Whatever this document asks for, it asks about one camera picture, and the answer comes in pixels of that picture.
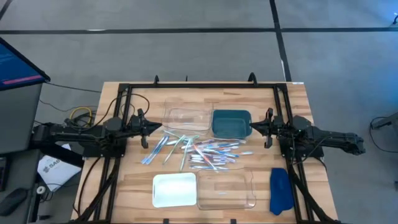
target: blue screen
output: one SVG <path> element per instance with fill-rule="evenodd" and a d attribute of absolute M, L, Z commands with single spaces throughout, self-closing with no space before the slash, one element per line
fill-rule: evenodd
<path fill-rule="evenodd" d="M 0 44 L 0 90 L 44 80 L 36 70 Z"/>

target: pile of toothbrushes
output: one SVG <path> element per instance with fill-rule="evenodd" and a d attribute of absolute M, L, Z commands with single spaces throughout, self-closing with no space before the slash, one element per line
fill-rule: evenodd
<path fill-rule="evenodd" d="M 213 169 L 226 170 L 226 164 L 235 163 L 236 159 L 243 155 L 251 155 L 253 152 L 246 151 L 234 153 L 235 149 L 245 144 L 245 140 L 241 139 L 217 139 L 212 138 L 205 141 L 198 141 L 199 136 L 179 136 L 169 131 L 165 131 L 165 136 L 159 141 L 152 152 L 141 160 L 142 164 L 149 165 L 156 155 L 164 146 L 173 146 L 169 152 L 163 165 L 168 161 L 173 152 L 180 148 L 183 152 L 183 158 L 180 165 L 182 171 L 185 160 L 188 156 L 191 169 Z M 176 137 L 176 140 L 169 141 L 169 137 Z"/>

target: yellow cable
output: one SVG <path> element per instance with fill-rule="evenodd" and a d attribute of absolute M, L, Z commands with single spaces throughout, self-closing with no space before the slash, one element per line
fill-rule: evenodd
<path fill-rule="evenodd" d="M 78 107 L 78 108 L 74 109 L 74 110 L 72 111 L 72 113 L 70 113 L 69 119 L 72 119 L 72 118 L 73 118 L 73 115 L 75 115 L 76 111 L 78 111 L 78 110 L 88 110 L 88 112 L 90 113 L 90 118 L 88 119 L 88 122 L 87 122 L 86 125 L 89 126 L 89 124 L 90 124 L 90 122 L 91 122 L 91 119 L 92 119 L 92 117 L 93 117 L 93 112 L 92 112 L 91 109 L 88 108 L 88 107 L 81 106 L 81 107 Z"/>

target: blue cloth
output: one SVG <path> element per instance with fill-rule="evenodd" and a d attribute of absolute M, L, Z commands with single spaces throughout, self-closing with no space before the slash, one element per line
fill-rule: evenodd
<path fill-rule="evenodd" d="M 271 204 L 269 211 L 275 215 L 293 207 L 292 187 L 289 176 L 283 168 L 272 168 L 271 170 Z"/>

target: computer mouse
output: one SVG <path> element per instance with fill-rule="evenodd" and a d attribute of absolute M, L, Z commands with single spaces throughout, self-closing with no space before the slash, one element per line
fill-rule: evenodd
<path fill-rule="evenodd" d="M 26 199 L 28 190 L 15 189 L 0 202 L 0 216 L 8 216 Z"/>

